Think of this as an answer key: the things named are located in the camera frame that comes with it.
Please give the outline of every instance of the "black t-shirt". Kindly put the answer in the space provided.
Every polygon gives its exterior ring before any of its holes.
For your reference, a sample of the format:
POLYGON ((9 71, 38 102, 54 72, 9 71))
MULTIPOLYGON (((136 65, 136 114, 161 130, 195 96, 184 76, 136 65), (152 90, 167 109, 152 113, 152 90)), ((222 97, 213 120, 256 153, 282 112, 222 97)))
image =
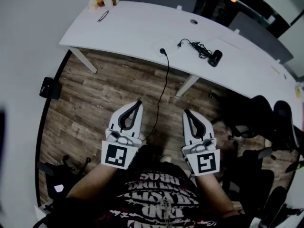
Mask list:
POLYGON ((113 197, 94 204, 67 198, 54 203, 47 227, 196 228, 249 227, 244 216, 208 218, 195 185, 184 176, 162 171, 133 172, 122 184, 110 186, 113 197))

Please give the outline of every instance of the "wooden floor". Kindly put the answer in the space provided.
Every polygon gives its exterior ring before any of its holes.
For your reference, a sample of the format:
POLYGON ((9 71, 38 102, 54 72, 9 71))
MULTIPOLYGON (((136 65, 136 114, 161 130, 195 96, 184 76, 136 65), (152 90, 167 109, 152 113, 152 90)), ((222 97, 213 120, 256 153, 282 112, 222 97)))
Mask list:
MULTIPOLYGON (((91 73, 74 55, 67 62, 60 77, 62 91, 59 100, 52 100, 43 132, 41 162, 62 164, 63 155, 69 155, 68 163, 79 169, 90 157, 92 162, 86 172, 93 169, 101 158, 101 141, 110 117, 121 106, 141 100, 143 103, 142 132, 147 136, 156 120, 157 102, 162 93, 166 68, 143 62, 131 57, 84 51, 87 58, 98 69, 91 73)), ((186 73, 170 69, 168 85, 160 103, 159 119, 154 134, 148 142, 164 147, 164 154, 173 157, 173 163, 188 171, 181 153, 184 146, 182 135, 182 113, 192 109, 213 120, 220 116, 220 107, 215 99, 209 99, 213 91, 225 96, 225 90, 206 84, 203 80, 195 83, 183 96, 176 97, 177 89, 188 77, 186 73)), ((217 147, 221 150, 221 172, 233 156, 233 144, 226 126, 219 122, 214 125, 217 147)), ((238 155, 247 149, 259 150, 264 139, 239 140, 238 155)), ((286 168, 296 160, 297 153, 274 153, 277 160, 264 158, 263 168, 275 173, 273 188, 287 188, 292 174, 286 168)), ((41 203, 49 201, 44 173, 39 171, 41 203)))

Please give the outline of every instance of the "white desk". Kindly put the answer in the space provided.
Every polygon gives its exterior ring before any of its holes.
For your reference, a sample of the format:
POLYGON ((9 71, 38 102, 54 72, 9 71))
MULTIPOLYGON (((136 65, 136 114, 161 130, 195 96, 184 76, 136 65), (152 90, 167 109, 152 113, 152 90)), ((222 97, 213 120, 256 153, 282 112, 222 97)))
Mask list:
POLYGON ((263 95, 272 108, 278 100, 289 103, 294 125, 302 129, 302 99, 296 98, 295 80, 266 52, 230 29, 192 13, 139 2, 121 1, 101 21, 105 8, 85 8, 70 26, 60 45, 71 51, 93 72, 97 69, 77 48, 90 48, 167 65, 190 74, 177 92, 181 96, 198 78, 247 97, 263 95), (198 24, 190 23, 195 19, 198 24), (201 59, 183 38, 197 40, 223 53, 217 67, 201 59))

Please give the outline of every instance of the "eyeglasses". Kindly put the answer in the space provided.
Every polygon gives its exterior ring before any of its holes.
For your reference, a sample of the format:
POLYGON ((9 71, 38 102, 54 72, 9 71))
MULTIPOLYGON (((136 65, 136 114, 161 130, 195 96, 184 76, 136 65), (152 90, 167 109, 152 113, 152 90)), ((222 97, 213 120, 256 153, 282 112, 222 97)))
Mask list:
POLYGON ((107 12, 105 12, 97 22, 102 21, 108 15, 108 13, 109 13, 109 10, 107 12))

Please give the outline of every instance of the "desk leg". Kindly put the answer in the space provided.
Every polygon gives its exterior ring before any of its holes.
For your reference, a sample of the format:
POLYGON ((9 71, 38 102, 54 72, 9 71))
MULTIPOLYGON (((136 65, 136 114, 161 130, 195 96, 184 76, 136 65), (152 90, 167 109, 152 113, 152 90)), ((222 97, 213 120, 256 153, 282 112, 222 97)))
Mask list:
POLYGON ((185 81, 185 83, 180 87, 177 91, 176 96, 180 97, 183 93, 185 93, 197 80, 199 77, 190 75, 189 78, 185 81))
POLYGON ((79 51, 79 49, 75 48, 75 47, 69 47, 69 49, 71 50, 71 52, 73 52, 73 54, 78 57, 78 59, 80 61, 82 61, 82 63, 84 65, 86 65, 93 73, 97 72, 97 68, 93 66, 93 64, 81 53, 81 51, 79 51))

